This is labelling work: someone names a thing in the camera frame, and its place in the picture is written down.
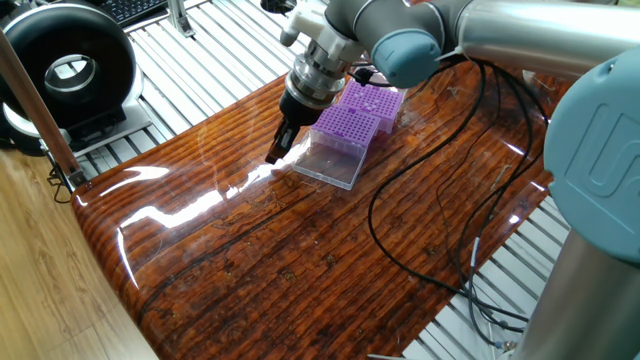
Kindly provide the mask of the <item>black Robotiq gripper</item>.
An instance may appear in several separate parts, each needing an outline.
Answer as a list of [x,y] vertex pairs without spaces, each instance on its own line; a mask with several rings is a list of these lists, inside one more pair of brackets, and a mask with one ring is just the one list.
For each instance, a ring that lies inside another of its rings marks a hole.
[[284,118],[265,158],[269,164],[275,164],[288,153],[300,131],[299,126],[315,124],[324,111],[323,108],[315,109],[304,105],[295,99],[288,90],[282,94],[279,108]]

